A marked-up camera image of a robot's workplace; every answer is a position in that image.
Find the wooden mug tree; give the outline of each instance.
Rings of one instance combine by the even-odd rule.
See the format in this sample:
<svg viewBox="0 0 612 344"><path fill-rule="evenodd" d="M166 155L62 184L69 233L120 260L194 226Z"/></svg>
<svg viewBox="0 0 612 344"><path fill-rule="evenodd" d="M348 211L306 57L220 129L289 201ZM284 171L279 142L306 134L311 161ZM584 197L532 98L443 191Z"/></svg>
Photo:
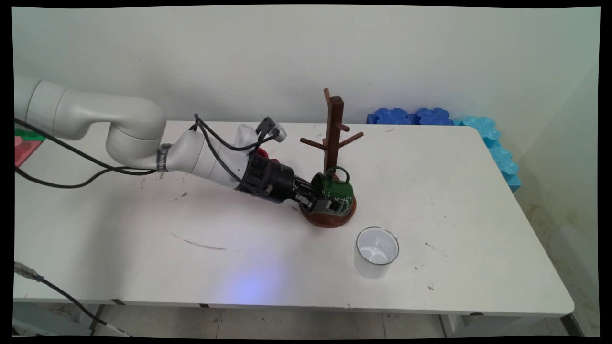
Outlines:
<svg viewBox="0 0 612 344"><path fill-rule="evenodd" d="M364 133L359 132L340 142L340 131L349 131L349 127L342 124L344 101L342 101L342 98L339 95L330 97L328 89L324 89L323 93L325 94L325 101L327 103L327 131L325 134L325 138L323 139L323 144L310 141L306 138L301 138L300 142L318 149L322 149L325 152L325 158L323 161L323 173L325 173L330 167L336 166L338 162L338 150L346 146L347 144L355 141L356 139L362 137ZM335 173L332 173L332 177L338 180L338 177L335 175ZM357 209L357 199L353 195L353 205L351 206L351 210L343 217L322 213L312 214L307 212L302 205L300 205L300 209L302 210L302 214L304 215L304 217L310 223L319 227L334 228L344 225L346 222L348 222L348 220L351 219L351 217L355 213L355 210Z"/></svg>

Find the black cable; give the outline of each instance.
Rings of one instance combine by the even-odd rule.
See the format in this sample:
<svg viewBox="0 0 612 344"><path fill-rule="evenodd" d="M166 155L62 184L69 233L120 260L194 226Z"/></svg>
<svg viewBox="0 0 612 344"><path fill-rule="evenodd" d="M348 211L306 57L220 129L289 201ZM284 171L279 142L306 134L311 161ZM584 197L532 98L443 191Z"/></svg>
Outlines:
<svg viewBox="0 0 612 344"><path fill-rule="evenodd" d="M132 168L132 167L127 167L127 166L120 166L117 167L120 170L140 170L139 168ZM94 181L94 179L98 178L99 176L105 174L106 172L110 172L110 171L114 171L111 170L109 168L102 170L96 174L94 174L91 178L89 178L87 181L84 181L80 184L76 184L76 185L62 185L62 184L55 184L55 183L50 183L50 182L45 182L45 181L41 181L38 178L32 177L29 174L25 173L21 168L15 166L15 172L17 172L17 174L19 174L20 176L24 177L25 179L31 181L31 182L35 182L44 186L49 186L49 187L56 187L58 189L77 189L79 187L84 187L86 185L88 185L89 183L91 183L92 181ZM147 171L145 174L152 174L155 173L155 170L151 170L151 171Z"/></svg>
<svg viewBox="0 0 612 344"><path fill-rule="evenodd" d="M219 140L219 142L221 142L222 145L226 146L227 148L231 149L232 151L246 151L247 149L251 149L253 147L255 147L255 149L257 149L257 148L259 148L259 146L262 143L266 143L266 142L268 142L270 140L274 140L278 136L278 134L279 134L278 132L276 132L276 133L270 135L270 137L267 137L267 138L265 138L263 140L259 140L256 143L252 143L252 144L250 144L248 146L234 147L231 144L225 142L219 135L217 135L217 133L215 133L208 125L206 125L206 123L204 123L204 121L202 121L200 119L200 116L198 114L194 114L193 116L195 117L195 121L199 125L203 125L204 128L206 128L206 130L208 130L212 134L212 136L214 136L217 140Z"/></svg>
<svg viewBox="0 0 612 344"><path fill-rule="evenodd" d="M45 133L44 131L42 131L42 130L38 129L37 127L34 127L33 125L30 125L30 124L28 124L28 123L25 123L25 122L24 122L24 121L22 121L21 119L17 119L17 118L15 118L15 123L17 123L17 124L19 124L19 125L22 125L23 127L26 127L26 128L28 128L29 130L32 130L33 132L35 132L35 133L37 133L37 134L39 134L39 135L42 135L42 136L44 136L45 138L48 138L49 140L51 140L51 141L53 141L53 142L57 143L58 145L60 145L60 146L62 146L62 147L64 147L64 148L66 148L66 149L68 149L69 151L74 152L74 153L76 153L76 154L78 154L78 155L80 155L80 156L82 156L82 157L86 158L87 160L89 160L89 161L91 161L91 162L94 162L94 163L96 163L96 164L98 164L98 165L100 165L100 166L102 166L102 167L105 167L105 168L107 168L107 169L109 169L109 170L112 170L112 171L115 171L115 172L119 172L119 173L123 173L123 174L129 174L129 175L131 175L131 176L145 176L145 175L147 175L147 174L150 174L150 171L155 172L155 170L147 170L147 172L132 172L132 171L124 171L124 170L122 170L122 169L120 169L120 168L117 168L117 167L111 166L111 165L109 165L109 164L107 164L107 163L103 163L103 162L99 161L98 159L96 159L96 158L94 158L94 157L92 157L92 156L90 156L90 155L87 155L87 154L85 154L85 153L83 153L83 152L79 151L78 149L76 149L76 148L72 147L71 145L69 145L69 144L67 144L67 143L65 143L65 142L63 142L63 141L61 141L61 140L59 140L59 139L55 138L54 136L49 135L49 134Z"/></svg>
<svg viewBox="0 0 612 344"><path fill-rule="evenodd" d="M206 130L204 129L202 124L198 123L198 125L200 126L200 130L202 130L202 133L204 134L204 139L206 140L206 144L208 145L208 148L211 150L212 155L215 156L215 159L217 159L217 161L221 164L223 169L225 169L225 171L227 173L229 173L229 175L232 176L232 178L234 178L238 183L240 183L240 185L242 185L246 189L249 189L251 192L257 193L259 195L267 195L268 194L267 192L265 192L265 191L262 192L262 191L259 191L257 189L254 189L253 187L251 187L250 185L248 185L247 183L242 181L242 179L240 179L238 176L236 176L236 174L234 172L232 172L232 170L227 165L225 165L225 162L223 162L221 157L219 157L219 155L217 154L217 150L212 146L211 139L208 137L208 134L206 133Z"/></svg>
<svg viewBox="0 0 612 344"><path fill-rule="evenodd" d="M80 302L78 302L74 297L70 296L70 294L68 294L65 291L59 289L53 283L45 280L44 277L40 276L40 281L39 282L42 282L42 283L48 285L49 287L51 287L51 289L53 289L53 290L57 291L58 293L64 295L64 297L66 297L68 300L72 301L73 304L75 304L78 308L80 308L83 311L83 313L89 315L90 318L92 318L93 320L96 320L101 325L106 326L106 324L108 324L106 321L98 318L93 313L91 313L89 310L87 310L87 308L83 307L83 305Z"/></svg>
<svg viewBox="0 0 612 344"><path fill-rule="evenodd" d="M65 298L67 298L68 300L72 301L73 304L75 304L78 308L80 308L83 313L87 314L87 316L89 316L90 318L92 318L94 321L96 321L97 323L101 324L102 326L108 327L109 329L116 331L126 337L131 337L131 335L129 333L127 333L126 331L123 331L120 328L117 328L116 326L107 323L106 321L98 318L97 316L95 316L94 314L92 314L87 308L83 307L83 305L78 302L74 297L70 296L70 294L66 293L65 291L61 290L59 287L57 287L56 285L54 285L53 283L45 280L44 277L42 277L41 275L38 274L38 272L36 272L34 269L32 269L31 267L25 266L21 263L17 263L16 261L13 261L13 271L14 273L23 276L27 279L31 279L31 280L35 280L36 282L42 282L43 284L46 284L47 286L49 286L51 289L57 291L58 293L62 294Z"/></svg>

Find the robotic arm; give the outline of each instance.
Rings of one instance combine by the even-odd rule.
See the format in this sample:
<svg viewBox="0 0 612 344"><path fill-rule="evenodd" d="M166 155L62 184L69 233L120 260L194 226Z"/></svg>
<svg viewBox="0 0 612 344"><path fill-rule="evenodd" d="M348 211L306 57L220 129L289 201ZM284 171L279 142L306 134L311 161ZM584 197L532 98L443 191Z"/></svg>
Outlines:
<svg viewBox="0 0 612 344"><path fill-rule="evenodd" d="M14 77L15 118L69 140L84 137L92 123L110 122L106 150L125 166L158 172L182 171L275 203L291 199L302 203L309 212L333 212L339 207L337 201L326 198L321 190L295 176L290 167L256 153L256 143L266 135L273 135L278 142L286 138L283 128L270 118L257 129L241 124L234 149L195 130L187 130L174 144L162 144L166 118L153 102L81 92L20 75ZM249 145L253 147L235 149ZM240 180L232 177L220 160Z"/></svg>

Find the mug handle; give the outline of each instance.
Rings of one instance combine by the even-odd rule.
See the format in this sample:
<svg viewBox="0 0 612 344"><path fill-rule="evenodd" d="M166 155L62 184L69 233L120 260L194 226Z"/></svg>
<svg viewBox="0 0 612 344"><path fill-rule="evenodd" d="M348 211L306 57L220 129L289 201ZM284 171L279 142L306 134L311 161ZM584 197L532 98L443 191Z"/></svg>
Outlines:
<svg viewBox="0 0 612 344"><path fill-rule="evenodd" d="M327 178L327 177L329 176L329 174L330 174L332 171L335 171L335 170L344 171L344 173L346 174L346 180L345 180L345 181L343 181L343 182L341 182L341 181L337 181L336 183L338 183L338 184L348 184L348 178L349 178L349 176L348 176L348 172L347 172L347 171L346 171L344 168L342 168L342 167L340 167L340 166L334 166L334 167L330 167L330 168L328 168L328 169L327 169L327 172L325 172L325 178Z"/></svg>

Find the green mug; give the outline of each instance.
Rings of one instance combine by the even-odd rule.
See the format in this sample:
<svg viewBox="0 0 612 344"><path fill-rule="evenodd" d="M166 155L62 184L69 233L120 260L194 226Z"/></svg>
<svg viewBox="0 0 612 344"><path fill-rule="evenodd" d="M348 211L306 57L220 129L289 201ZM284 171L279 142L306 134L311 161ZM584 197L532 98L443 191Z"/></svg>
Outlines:
<svg viewBox="0 0 612 344"><path fill-rule="evenodd" d="M335 170L344 171L344 173L346 173L346 180L335 180L331 176L331 173ZM313 178L313 186L320 189L325 197L334 201L327 210L327 213L336 216L345 216L348 214L353 206L353 187L351 183L348 182L348 172L340 166L334 166L330 167L322 178L320 173L317 173L317 175Z"/></svg>

